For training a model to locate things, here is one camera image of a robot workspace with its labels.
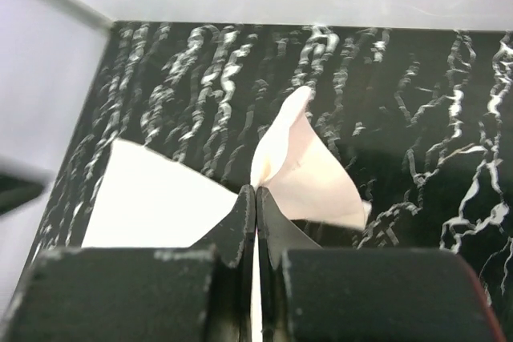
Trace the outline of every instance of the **white paper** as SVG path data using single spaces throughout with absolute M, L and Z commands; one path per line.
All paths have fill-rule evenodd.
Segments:
M 116 139 L 82 247 L 189 247 L 236 197 L 180 163 Z
M 260 286 L 260 253 L 258 249 L 258 231 L 253 244 L 253 270 L 251 279 L 251 341 L 261 342 L 262 336 L 262 291 Z
M 344 167 L 306 118 L 310 87 L 295 90 L 255 150 L 251 184 L 267 187 L 289 219 L 363 230 L 370 204 L 362 202 Z

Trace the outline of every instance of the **black block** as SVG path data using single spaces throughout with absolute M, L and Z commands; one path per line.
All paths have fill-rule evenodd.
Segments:
M 288 340 L 504 341 L 473 271 L 448 251 L 290 250 Z
M 44 251 L 14 295 L 1 340 L 237 340 L 236 279 L 212 249 Z
M 240 334 L 242 340 L 251 336 L 252 262 L 257 211 L 255 190 L 244 185 L 232 210 L 192 248 L 214 245 L 220 258 L 230 268 L 236 269 L 236 284 L 232 290 L 240 298 Z

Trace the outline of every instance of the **black marble surface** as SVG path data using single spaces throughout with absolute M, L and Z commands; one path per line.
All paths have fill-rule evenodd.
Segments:
M 363 235 L 306 231 L 323 245 L 457 252 L 510 333 L 512 38 L 117 23 L 29 260 L 81 244 L 114 138 L 146 143 L 238 191 L 284 99 L 309 85 L 313 127 L 373 210 Z

